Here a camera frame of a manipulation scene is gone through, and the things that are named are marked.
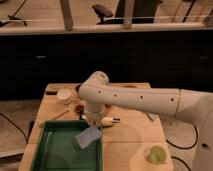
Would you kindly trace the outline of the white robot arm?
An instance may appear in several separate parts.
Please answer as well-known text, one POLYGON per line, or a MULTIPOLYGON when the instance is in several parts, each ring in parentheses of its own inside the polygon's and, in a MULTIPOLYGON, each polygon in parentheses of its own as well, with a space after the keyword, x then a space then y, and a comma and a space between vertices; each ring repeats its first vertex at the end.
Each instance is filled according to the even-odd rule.
POLYGON ((111 86, 108 76, 96 71, 78 90, 90 122, 103 118, 105 105, 174 117, 199 129, 192 171, 213 171, 213 93, 174 88, 111 86))

